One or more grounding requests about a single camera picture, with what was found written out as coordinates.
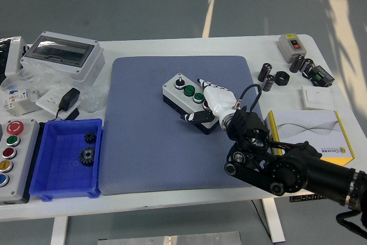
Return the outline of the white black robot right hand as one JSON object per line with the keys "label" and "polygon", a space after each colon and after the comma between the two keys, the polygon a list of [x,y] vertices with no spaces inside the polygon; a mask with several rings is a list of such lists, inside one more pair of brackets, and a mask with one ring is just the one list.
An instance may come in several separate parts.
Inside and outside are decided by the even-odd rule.
{"label": "white black robot right hand", "polygon": [[192,124],[207,123],[218,118],[221,128],[226,130],[227,124],[235,113],[234,106],[237,100],[233,92],[203,79],[197,79],[197,81],[203,88],[209,110],[182,114],[180,118]]}

